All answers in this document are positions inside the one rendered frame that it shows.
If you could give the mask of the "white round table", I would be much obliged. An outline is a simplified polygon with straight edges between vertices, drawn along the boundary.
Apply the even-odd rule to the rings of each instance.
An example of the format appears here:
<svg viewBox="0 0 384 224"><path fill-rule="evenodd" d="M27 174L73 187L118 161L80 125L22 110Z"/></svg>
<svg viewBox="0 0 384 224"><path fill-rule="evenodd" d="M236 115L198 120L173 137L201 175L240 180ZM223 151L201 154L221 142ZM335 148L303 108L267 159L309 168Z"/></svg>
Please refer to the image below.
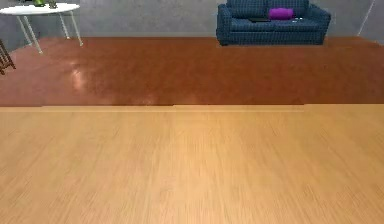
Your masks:
<svg viewBox="0 0 384 224"><path fill-rule="evenodd" d="M28 42L28 45L31 46L32 44L35 44L36 49L40 54L43 53L39 42L35 36L35 33L33 31L32 26L30 25L30 22L28 20L29 16L38 16L38 15L50 15L50 14L57 14L60 17L60 21L64 30L65 37L69 39L69 33L67 30L67 27L65 25L63 15L65 13L69 13L70 17L72 19L73 27L76 33L76 37L79 41L79 45L83 45L83 41L81 39L80 31L77 26L75 17L74 17L74 11L79 9L79 4L74 3L57 3L56 8L50 8L49 6L41 6L36 7L34 5L20 5L20 6L12 6L12 7L6 7L0 9L0 14L2 15L12 15L17 18L17 21L20 24L21 30L24 34L25 39Z"/></svg>

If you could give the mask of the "blue checked sofa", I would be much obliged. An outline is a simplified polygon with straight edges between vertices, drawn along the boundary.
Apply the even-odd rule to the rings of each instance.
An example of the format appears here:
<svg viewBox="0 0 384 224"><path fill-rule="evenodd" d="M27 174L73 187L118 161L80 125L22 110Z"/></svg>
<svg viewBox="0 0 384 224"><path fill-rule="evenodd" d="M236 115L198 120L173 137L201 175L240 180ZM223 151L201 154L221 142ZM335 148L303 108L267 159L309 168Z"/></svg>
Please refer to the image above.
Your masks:
<svg viewBox="0 0 384 224"><path fill-rule="evenodd" d="M270 20L271 8L292 8L290 20ZM216 38L228 45L322 45L331 14L309 0L227 0L218 5Z"/></svg>

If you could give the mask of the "purple cushion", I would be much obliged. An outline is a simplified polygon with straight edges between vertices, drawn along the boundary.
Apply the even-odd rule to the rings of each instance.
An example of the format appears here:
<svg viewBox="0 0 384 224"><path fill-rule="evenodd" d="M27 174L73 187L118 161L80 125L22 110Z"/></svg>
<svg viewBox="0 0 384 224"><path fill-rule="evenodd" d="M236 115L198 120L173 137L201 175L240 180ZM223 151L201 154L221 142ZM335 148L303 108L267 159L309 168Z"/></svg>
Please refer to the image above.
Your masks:
<svg viewBox="0 0 384 224"><path fill-rule="evenodd" d="M290 20L294 17L292 8L271 8L268 12L270 20Z"/></svg>

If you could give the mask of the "dark brown wooden chair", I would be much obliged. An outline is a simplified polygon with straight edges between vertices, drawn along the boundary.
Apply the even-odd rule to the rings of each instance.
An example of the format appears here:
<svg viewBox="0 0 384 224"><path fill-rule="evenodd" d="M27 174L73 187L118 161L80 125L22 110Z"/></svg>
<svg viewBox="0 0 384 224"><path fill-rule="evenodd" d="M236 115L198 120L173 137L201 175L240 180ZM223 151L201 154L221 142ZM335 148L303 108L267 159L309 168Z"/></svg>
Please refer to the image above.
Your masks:
<svg viewBox="0 0 384 224"><path fill-rule="evenodd" d="M4 75L7 67L12 67L13 69L16 68L2 40L0 39L0 74Z"/></svg>

